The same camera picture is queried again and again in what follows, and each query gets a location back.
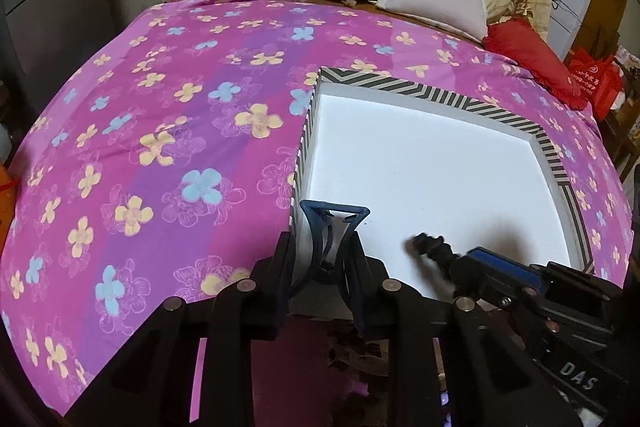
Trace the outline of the red shopping bag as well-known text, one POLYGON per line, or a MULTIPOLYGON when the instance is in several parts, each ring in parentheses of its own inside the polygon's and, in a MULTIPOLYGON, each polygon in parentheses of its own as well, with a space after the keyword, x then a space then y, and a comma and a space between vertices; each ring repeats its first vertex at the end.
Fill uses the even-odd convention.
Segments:
POLYGON ((614 56, 593 58, 584 48, 578 48, 567 68, 578 81, 582 97, 591 105, 594 119, 605 120, 617 95, 624 90, 614 56))

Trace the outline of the striped black white shallow box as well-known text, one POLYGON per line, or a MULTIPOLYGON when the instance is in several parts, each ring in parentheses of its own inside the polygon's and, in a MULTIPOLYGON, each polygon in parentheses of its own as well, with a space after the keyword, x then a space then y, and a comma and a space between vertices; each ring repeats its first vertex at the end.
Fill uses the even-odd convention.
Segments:
POLYGON ((451 298, 450 284, 409 251, 422 232, 457 253, 483 247, 524 265, 593 268, 576 194, 544 129, 422 83, 320 70, 294 176, 301 265, 312 255, 307 199, 367 208, 357 228, 366 253, 438 300, 451 298))

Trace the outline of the red frilled cushion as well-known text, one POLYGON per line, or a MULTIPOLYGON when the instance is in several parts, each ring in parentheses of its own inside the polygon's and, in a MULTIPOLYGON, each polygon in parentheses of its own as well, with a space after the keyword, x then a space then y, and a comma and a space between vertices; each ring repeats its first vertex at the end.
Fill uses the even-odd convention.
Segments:
POLYGON ((514 17, 489 25, 483 46, 492 53, 512 58, 533 75, 536 83, 569 108, 586 108, 587 100, 578 81, 524 18, 514 17))

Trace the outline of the pink floral bedsheet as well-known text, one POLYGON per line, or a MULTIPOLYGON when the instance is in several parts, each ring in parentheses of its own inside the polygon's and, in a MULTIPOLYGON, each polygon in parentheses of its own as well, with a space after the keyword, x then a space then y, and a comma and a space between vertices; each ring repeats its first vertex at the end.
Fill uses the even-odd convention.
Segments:
POLYGON ((288 224, 322 67, 415 81, 536 122, 566 169, 600 277, 623 280, 631 212, 590 110, 510 58, 335 6, 192 0, 143 12, 29 130, 1 257, 1 314, 26 375, 66 412, 170 295, 216 295, 288 224))

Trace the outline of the blue plastic hair claw clip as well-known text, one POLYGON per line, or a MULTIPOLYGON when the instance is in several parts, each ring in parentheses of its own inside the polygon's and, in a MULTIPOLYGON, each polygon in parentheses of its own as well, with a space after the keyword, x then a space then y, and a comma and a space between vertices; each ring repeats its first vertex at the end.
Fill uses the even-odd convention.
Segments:
POLYGON ((343 278, 344 250, 370 209, 313 199, 303 199, 299 206, 311 239, 311 257, 303 282, 337 284, 343 278))

